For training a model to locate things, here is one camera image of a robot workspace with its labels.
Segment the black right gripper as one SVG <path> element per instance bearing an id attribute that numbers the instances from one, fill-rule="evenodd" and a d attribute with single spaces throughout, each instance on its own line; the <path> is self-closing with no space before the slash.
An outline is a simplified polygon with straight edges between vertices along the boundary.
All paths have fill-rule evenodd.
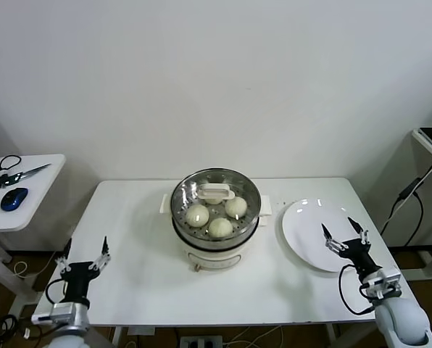
<path id="1" fill-rule="evenodd" d="M 360 239 L 351 239 L 342 243 L 335 240 L 326 226 L 321 224 L 325 246 L 332 252 L 338 253 L 340 257 L 351 260 L 357 270 L 359 280 L 363 281 L 369 275 L 380 270 L 381 266 L 377 265 L 369 254 L 371 244 L 368 240 L 368 230 L 365 230 L 351 217 L 348 217 L 347 220 Z"/>

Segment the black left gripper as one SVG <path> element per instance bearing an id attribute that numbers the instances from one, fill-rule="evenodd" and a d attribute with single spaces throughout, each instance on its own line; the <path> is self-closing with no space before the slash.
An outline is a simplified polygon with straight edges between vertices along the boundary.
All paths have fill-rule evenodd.
<path id="1" fill-rule="evenodd" d="M 89 283 L 100 275 L 111 256 L 107 237 L 104 237 L 101 255 L 93 262 L 74 262 L 68 263 L 67 259 L 70 253 L 72 239 L 65 244 L 62 254 L 55 259 L 61 279 L 67 283 L 64 298 L 62 302 L 89 303 L 87 294 Z"/>

